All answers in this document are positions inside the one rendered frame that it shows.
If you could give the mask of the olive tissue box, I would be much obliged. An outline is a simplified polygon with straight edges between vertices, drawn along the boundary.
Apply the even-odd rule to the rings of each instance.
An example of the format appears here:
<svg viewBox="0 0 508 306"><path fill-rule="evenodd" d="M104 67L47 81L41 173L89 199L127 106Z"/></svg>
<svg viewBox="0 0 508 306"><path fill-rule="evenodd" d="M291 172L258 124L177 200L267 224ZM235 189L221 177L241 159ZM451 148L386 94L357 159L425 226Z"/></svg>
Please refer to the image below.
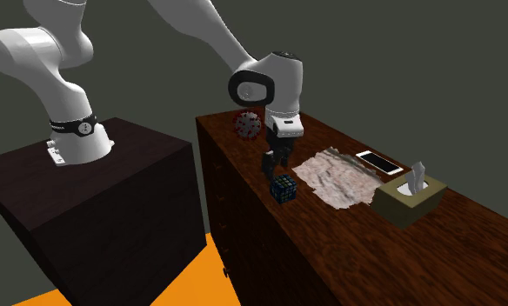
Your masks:
<svg viewBox="0 0 508 306"><path fill-rule="evenodd" d="M447 185L425 174L421 162L409 172L375 189L371 208L383 219L404 230L436 209Z"/></svg>

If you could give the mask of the crumpled pale cloth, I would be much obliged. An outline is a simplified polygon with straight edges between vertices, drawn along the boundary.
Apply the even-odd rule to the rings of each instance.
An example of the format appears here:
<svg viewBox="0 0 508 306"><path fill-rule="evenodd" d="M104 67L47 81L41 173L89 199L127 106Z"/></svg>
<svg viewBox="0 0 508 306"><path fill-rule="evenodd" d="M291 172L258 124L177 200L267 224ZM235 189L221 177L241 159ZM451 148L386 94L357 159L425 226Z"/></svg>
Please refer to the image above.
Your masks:
<svg viewBox="0 0 508 306"><path fill-rule="evenodd" d="M333 147L316 153L292 170L335 210L359 203L370 205L375 190L384 184L375 170Z"/></svg>

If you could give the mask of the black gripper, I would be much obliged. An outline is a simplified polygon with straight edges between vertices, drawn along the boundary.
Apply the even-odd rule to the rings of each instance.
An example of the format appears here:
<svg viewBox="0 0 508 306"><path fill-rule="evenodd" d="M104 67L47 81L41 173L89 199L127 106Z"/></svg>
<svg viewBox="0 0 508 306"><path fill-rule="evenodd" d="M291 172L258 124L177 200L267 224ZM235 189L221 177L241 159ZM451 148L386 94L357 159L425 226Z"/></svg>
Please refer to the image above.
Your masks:
<svg viewBox="0 0 508 306"><path fill-rule="evenodd" d="M261 170L268 180L274 177L275 160L280 159L280 165L288 167L289 156L293 151L295 137L277 137L271 129L266 131L266 142L269 144L270 151L262 154Z"/></svg>

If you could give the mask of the dark wooden robot stand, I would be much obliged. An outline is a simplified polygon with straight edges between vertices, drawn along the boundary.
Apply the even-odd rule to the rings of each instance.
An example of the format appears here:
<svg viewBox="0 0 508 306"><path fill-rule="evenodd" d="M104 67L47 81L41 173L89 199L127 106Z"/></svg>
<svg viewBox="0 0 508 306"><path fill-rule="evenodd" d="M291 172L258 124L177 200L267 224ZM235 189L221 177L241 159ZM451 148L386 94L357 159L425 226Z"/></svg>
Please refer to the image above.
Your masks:
<svg viewBox="0 0 508 306"><path fill-rule="evenodd" d="M111 118L94 162L0 155L0 214L71 306L150 306L205 247L189 142Z"/></svg>

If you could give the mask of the brown wooden chest of drawers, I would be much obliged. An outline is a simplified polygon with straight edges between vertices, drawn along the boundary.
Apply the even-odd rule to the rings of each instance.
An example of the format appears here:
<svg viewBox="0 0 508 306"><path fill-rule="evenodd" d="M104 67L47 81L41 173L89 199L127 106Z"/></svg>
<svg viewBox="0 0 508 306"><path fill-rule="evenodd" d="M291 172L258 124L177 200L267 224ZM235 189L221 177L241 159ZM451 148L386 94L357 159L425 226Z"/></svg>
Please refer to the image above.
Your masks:
<svg viewBox="0 0 508 306"><path fill-rule="evenodd" d="M508 219L447 190L406 229L358 203L336 210L304 182L278 203L263 138L233 112L200 116L211 235L241 306L508 306Z"/></svg>

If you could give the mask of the dark multicoloured puzzle cube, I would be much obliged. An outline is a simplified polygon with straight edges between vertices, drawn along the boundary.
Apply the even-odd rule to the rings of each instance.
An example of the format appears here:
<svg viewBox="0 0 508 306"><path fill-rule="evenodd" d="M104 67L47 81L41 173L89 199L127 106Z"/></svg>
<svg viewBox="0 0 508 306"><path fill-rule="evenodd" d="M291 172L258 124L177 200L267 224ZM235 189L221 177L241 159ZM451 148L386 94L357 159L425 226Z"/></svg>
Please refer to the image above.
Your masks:
<svg viewBox="0 0 508 306"><path fill-rule="evenodd" d="M289 202L296 198L297 183L287 174L274 176L271 179L270 194L279 204Z"/></svg>

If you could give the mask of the grey spiky ball with red spikes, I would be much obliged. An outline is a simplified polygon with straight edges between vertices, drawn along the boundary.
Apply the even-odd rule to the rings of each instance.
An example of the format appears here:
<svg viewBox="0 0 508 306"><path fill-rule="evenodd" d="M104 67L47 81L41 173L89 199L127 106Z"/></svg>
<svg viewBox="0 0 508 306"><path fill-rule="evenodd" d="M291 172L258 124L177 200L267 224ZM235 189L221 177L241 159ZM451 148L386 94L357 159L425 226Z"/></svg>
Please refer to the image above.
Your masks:
<svg viewBox="0 0 508 306"><path fill-rule="evenodd" d="M260 116L251 110L238 112L232 125L237 136L245 141L256 140L263 128Z"/></svg>

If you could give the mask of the white smartphone with black screen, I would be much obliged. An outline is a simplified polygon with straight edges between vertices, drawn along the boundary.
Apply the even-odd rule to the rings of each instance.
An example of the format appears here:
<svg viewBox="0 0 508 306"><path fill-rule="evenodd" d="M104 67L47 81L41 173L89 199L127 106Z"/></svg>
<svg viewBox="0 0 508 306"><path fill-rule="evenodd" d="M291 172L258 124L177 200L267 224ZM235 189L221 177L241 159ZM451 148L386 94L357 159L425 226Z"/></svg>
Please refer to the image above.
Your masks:
<svg viewBox="0 0 508 306"><path fill-rule="evenodd" d="M397 166L395 163L390 162L389 160L377 155L370 150L359 152L356 154L356 157L359 157L368 164L374 166L375 168L383 171L385 174L390 176L404 170L403 168Z"/></svg>

